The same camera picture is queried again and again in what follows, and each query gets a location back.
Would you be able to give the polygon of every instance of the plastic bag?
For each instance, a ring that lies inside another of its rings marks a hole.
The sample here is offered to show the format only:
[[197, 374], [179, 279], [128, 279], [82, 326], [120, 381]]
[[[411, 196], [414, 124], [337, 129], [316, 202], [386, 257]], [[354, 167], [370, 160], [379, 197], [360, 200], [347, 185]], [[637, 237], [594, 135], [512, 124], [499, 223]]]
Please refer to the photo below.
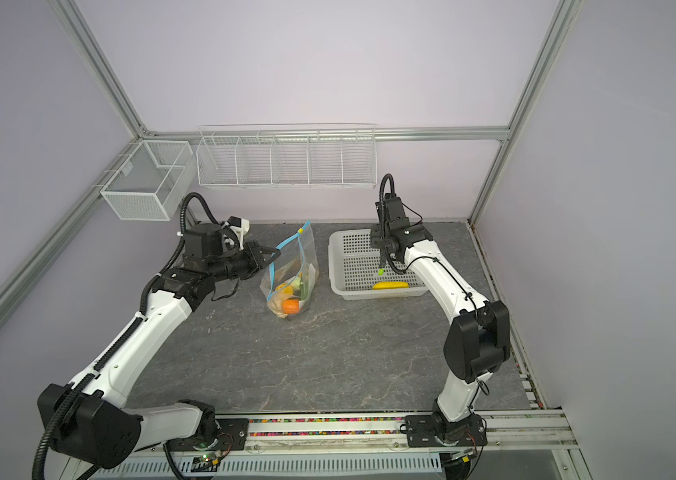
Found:
[[306, 222], [276, 248], [281, 254], [263, 272], [260, 291], [266, 295], [269, 310], [286, 318], [309, 307], [319, 276], [311, 222]]

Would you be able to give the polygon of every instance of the aluminum extrusion bar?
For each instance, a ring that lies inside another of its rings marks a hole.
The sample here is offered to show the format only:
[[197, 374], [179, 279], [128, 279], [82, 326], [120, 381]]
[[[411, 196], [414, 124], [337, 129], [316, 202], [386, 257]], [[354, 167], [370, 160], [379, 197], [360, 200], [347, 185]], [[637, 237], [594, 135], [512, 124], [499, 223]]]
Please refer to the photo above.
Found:
[[478, 223], [479, 217], [485, 210], [487, 200], [490, 198], [492, 190], [495, 188], [497, 179], [501, 175], [501, 171], [506, 164], [506, 160], [510, 155], [521, 129], [524, 127], [527, 118], [530, 116], [532, 107], [540, 94], [540, 90], [543, 87], [543, 83], [546, 80], [551, 67], [554, 65], [554, 60], [556, 60], [556, 55], [559, 53], [564, 38], [566, 37], [567, 32], [569, 32], [570, 27], [580, 10], [581, 3], [582, 0], [561, 0], [559, 6], [556, 8], [554, 20], [546, 34], [543, 48], [540, 50], [540, 54], [535, 61], [535, 66], [530, 74], [530, 79], [524, 87], [519, 104], [516, 106], [514, 116], [508, 124], [510, 137], [505, 140], [501, 145], [501, 148], [497, 151], [495, 161], [490, 168], [490, 172], [487, 174], [487, 178], [484, 185], [481, 187], [474, 209], [469, 216], [469, 220], [472, 224]]
[[133, 140], [117, 155], [98, 178], [98, 181], [94, 182], [96, 186], [91, 187], [85, 195], [77, 200], [77, 203], [55, 224], [52, 231], [45, 236], [26, 260], [0, 286], [0, 328], [32, 291], [34, 285], [39, 282], [42, 275], [63, 252], [66, 245], [72, 241], [74, 235], [82, 229], [99, 202], [102, 201], [102, 185], [128, 158], [135, 145], [135, 140]]
[[[419, 128], [331, 128], [324, 130], [223, 130], [216, 135], [224, 137], [279, 137], [304, 135], [342, 136], [373, 135], [375, 141], [406, 140], [505, 140], [509, 138], [508, 127], [419, 127]], [[209, 136], [199, 131], [159, 132], [150, 138], [155, 140], [198, 140]]]
[[151, 132], [138, 117], [74, 0], [48, 0], [48, 3], [130, 134], [139, 138], [148, 136]]

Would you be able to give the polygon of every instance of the white wire shelf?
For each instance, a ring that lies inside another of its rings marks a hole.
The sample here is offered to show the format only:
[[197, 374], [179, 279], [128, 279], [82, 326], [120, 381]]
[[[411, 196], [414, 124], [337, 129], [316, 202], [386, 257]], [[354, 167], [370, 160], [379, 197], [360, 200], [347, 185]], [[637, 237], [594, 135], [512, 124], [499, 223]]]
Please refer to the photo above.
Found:
[[193, 181], [193, 162], [187, 141], [141, 140], [101, 195], [122, 220], [170, 220]]
[[374, 187], [375, 136], [366, 127], [203, 132], [197, 171], [210, 189]]

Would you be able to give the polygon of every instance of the white plastic basket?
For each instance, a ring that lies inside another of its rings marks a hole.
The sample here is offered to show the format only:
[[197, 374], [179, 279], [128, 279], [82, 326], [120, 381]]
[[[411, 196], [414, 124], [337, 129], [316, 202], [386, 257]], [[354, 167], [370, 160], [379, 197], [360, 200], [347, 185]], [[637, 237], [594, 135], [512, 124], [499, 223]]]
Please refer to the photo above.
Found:
[[187, 141], [142, 140], [101, 195], [122, 220], [170, 220], [197, 169]]
[[374, 187], [375, 135], [317, 131], [287, 135], [203, 132], [199, 184], [225, 188]]
[[[346, 300], [371, 300], [419, 296], [429, 288], [412, 272], [395, 274], [388, 267], [378, 275], [380, 250], [370, 248], [370, 230], [342, 230], [330, 235], [328, 247], [330, 286]], [[407, 282], [409, 288], [373, 290], [378, 282]]]

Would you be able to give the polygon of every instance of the gray marble table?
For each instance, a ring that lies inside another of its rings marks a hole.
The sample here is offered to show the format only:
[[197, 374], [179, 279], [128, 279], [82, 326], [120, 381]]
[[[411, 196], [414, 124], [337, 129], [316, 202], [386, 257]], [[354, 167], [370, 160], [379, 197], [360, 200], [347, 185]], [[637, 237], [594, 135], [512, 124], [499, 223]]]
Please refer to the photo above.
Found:
[[[249, 238], [275, 246], [299, 225], [252, 225]], [[442, 253], [490, 296], [461, 223], [427, 223]], [[283, 320], [269, 312], [260, 276], [227, 300], [205, 300], [165, 341], [136, 382], [127, 406], [192, 398], [222, 413], [429, 410], [447, 378], [442, 355], [448, 322], [430, 293], [386, 300], [343, 300], [327, 272], [329, 236], [368, 224], [314, 224], [320, 268], [309, 309]], [[218, 294], [232, 284], [219, 283]], [[525, 409], [514, 360], [489, 382], [478, 409]]]

